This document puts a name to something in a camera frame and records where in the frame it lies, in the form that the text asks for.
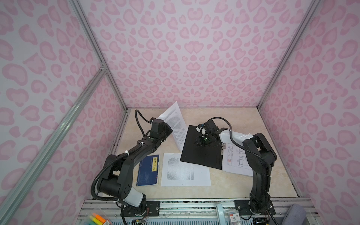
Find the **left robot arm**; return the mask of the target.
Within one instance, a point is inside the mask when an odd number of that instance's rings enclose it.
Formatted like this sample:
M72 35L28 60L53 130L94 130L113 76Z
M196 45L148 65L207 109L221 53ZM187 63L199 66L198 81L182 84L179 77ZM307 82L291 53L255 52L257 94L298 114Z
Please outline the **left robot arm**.
M139 110L134 114L142 138L125 153L109 155L90 188L93 199L120 204L123 218L126 217L125 210L131 216L143 217L148 213L146 195L132 187L134 167L154 153L173 132L162 119L147 120Z

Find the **orange and black folder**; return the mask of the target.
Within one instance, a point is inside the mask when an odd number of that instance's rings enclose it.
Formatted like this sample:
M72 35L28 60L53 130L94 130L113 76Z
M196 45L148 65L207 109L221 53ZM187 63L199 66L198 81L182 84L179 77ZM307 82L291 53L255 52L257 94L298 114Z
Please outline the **orange and black folder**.
M188 127L180 161L222 170L222 142L214 142L208 146L198 145L197 138L200 136L200 133L196 128L193 125Z

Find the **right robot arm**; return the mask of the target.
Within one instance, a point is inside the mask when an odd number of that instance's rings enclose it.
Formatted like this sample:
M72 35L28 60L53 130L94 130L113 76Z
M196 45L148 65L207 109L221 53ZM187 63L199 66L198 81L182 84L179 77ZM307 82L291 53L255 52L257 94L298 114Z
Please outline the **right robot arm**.
M246 135L234 132L231 124L222 117L213 117L196 128L200 133L196 144L202 148L213 143L232 144L245 152L253 172L253 184L249 194L249 209L253 215L268 213L271 218L273 205L270 196L271 173L277 155L262 133Z

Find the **printed paper sheet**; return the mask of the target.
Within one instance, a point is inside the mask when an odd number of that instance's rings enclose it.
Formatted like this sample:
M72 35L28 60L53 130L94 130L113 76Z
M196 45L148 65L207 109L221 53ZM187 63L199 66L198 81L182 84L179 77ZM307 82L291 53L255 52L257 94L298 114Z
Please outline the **printed paper sheet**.
M164 154L161 186L194 187L211 185L208 167L181 162L180 158L180 153Z

